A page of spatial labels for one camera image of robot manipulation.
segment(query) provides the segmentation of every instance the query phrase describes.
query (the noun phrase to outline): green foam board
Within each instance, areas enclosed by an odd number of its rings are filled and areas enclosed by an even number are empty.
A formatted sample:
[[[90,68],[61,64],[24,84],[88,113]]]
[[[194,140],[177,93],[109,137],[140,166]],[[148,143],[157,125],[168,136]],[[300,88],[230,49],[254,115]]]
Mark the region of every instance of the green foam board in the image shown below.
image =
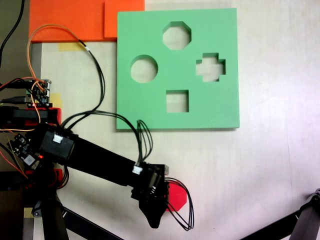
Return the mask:
[[[191,42],[172,50],[163,42],[170,26],[184,26]],[[131,67],[142,56],[156,61],[157,75],[135,81]],[[196,63],[217,56],[225,74],[204,82]],[[167,112],[167,94],[187,93],[187,112]],[[237,10],[204,9],[118,13],[117,113],[150,129],[238,128]],[[129,127],[117,119],[117,129]]]

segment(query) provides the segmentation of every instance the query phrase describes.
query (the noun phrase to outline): black metal bar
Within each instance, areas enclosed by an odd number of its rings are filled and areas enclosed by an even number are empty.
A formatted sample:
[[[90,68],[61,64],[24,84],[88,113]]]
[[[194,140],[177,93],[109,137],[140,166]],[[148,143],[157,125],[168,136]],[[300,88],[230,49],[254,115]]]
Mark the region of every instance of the black metal bar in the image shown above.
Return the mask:
[[[87,240],[123,240],[66,207],[64,211],[66,228]]]
[[[45,240],[69,240],[61,206],[55,199],[44,199],[41,204]]]
[[[301,212],[290,240],[316,240],[319,227],[320,214],[313,206],[309,206]]]
[[[135,162],[80,137],[74,139],[67,166],[115,184],[132,184]]]
[[[281,240],[293,232],[299,214],[300,211],[296,211],[269,226],[246,236],[242,240]]]

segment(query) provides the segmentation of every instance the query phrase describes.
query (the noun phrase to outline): black wire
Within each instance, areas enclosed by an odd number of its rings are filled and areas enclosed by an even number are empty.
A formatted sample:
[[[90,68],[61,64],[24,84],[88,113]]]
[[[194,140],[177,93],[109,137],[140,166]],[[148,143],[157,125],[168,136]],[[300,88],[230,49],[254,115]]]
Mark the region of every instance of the black wire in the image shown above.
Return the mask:
[[[13,153],[8,148],[6,148],[1,142],[0,142],[0,147],[3,148],[9,154],[9,156],[14,161],[14,164],[16,165],[16,167],[22,171],[22,169],[20,168],[19,164],[17,163],[17,160],[15,159],[15,156],[13,155]]]
[[[148,152],[148,154],[143,158],[143,161],[144,161],[144,160],[145,160],[147,157],[149,157],[149,155],[151,154],[151,152],[152,152],[152,150],[153,150],[153,148],[154,148],[154,141],[153,141],[153,139],[152,139],[152,135],[151,135],[150,130],[149,130],[149,128],[147,127],[146,123],[145,123],[144,121],[142,121],[142,120],[138,120],[138,122],[141,124],[144,132],[146,133],[146,136],[147,136],[147,138],[148,138],[148,143],[149,143],[149,152]]]
[[[11,31],[9,32],[9,34],[6,36],[6,38],[3,40],[3,43],[1,44],[1,47],[0,47],[0,68],[1,68],[1,62],[2,62],[2,52],[4,50],[4,47],[7,43],[7,41],[9,40],[9,38],[11,37],[11,35],[14,33],[14,31],[16,30],[17,26],[19,25],[20,23],[20,20],[22,18],[22,15],[24,13],[24,7],[25,7],[25,0],[22,0],[21,1],[21,9],[20,9],[20,13],[19,13],[19,17],[18,19],[16,20],[16,23],[15,25],[13,26],[13,28],[11,29]]]
[[[135,135],[135,138],[136,138],[137,143],[138,143],[138,151],[139,151],[138,161],[141,161],[141,159],[142,159],[142,143],[140,141],[139,133],[135,129],[135,127],[131,124],[131,122],[128,119],[126,119],[124,116],[121,116],[120,114],[107,112],[107,111],[100,111],[100,110],[84,111],[84,112],[80,112],[80,113],[77,113],[77,114],[74,114],[74,115],[68,117],[66,120],[63,121],[63,123],[61,124],[61,127],[65,128],[66,124],[69,121],[71,121],[73,118],[76,118],[76,117],[81,116],[81,115],[88,115],[88,114],[89,115],[109,116],[109,117],[114,117],[114,118],[121,119],[122,121],[124,121],[131,128],[131,130],[133,131],[133,133]]]
[[[79,40],[79,42],[80,42],[84,47],[87,46],[83,41]],[[95,56],[93,55],[93,53],[92,53],[90,50],[88,51],[88,53],[90,54],[90,56],[91,56],[92,59],[93,59],[93,62],[94,62],[94,64],[95,64],[96,70],[97,70],[98,75],[99,75],[99,82],[100,82],[100,100],[99,100],[98,105],[92,110],[92,111],[95,111],[95,110],[97,110],[97,109],[100,107],[101,103],[103,102],[103,100],[104,100],[104,98],[105,98],[105,94],[106,94],[106,81],[105,81],[104,74],[103,74],[103,72],[102,72],[102,70],[101,70],[101,67],[100,67],[97,59],[95,58]],[[68,130],[71,130],[78,122],[80,122],[81,120],[87,118],[89,115],[90,115],[90,114],[88,113],[88,114],[84,115],[83,117],[79,118],[79,119],[76,120],[74,123],[72,123],[67,129],[68,129]]]
[[[187,187],[178,179],[172,178],[172,177],[165,177],[164,180],[166,182],[172,183],[172,184],[176,184],[180,187],[182,187],[187,196],[188,196],[188,201],[189,201],[189,218],[188,218],[188,222],[176,211],[176,209],[166,200],[166,204],[168,207],[169,212],[172,214],[172,216],[174,217],[174,219],[179,223],[179,225],[186,231],[189,231],[191,229],[194,228],[195,226],[195,213],[194,213],[194,205],[191,199],[191,195],[189,193],[189,190],[187,189]],[[183,222],[181,222],[172,212],[172,210],[170,209],[170,207],[173,209],[173,211],[180,217],[180,219],[182,219]]]

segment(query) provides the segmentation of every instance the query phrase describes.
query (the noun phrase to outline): desk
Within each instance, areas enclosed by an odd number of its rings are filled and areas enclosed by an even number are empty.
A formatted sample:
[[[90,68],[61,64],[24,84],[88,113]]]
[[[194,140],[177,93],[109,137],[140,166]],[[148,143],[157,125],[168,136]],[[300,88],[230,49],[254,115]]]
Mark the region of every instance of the desk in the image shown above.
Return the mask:
[[[238,240],[292,213],[320,182],[320,2],[317,0],[146,0],[146,10],[237,8],[240,128],[153,131],[150,163],[167,164],[189,188],[195,228],[185,232],[165,214],[151,229],[131,188],[70,169],[58,192],[69,209],[125,240]],[[88,43],[106,79],[100,107],[116,111],[112,42]],[[64,118],[99,99],[95,66],[83,51],[42,45],[41,78],[61,93]],[[126,158],[137,159],[130,132],[115,119],[90,116],[74,131]],[[181,210],[186,216],[187,207]],[[41,219],[35,239],[42,239]],[[70,234],[70,239],[80,239]]]

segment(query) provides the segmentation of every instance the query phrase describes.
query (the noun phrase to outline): orange foam block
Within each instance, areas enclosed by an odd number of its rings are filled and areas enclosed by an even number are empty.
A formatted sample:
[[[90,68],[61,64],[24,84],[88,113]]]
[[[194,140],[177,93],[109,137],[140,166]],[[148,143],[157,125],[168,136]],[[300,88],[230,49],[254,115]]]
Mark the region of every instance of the orange foam block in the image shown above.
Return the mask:
[[[59,24],[85,42],[116,41],[118,12],[144,9],[144,0],[30,0],[29,36],[42,25]],[[75,41],[58,28],[43,29],[32,39],[33,43]]]
[[[118,12],[144,11],[145,0],[105,0],[104,38],[116,41],[118,36]]]

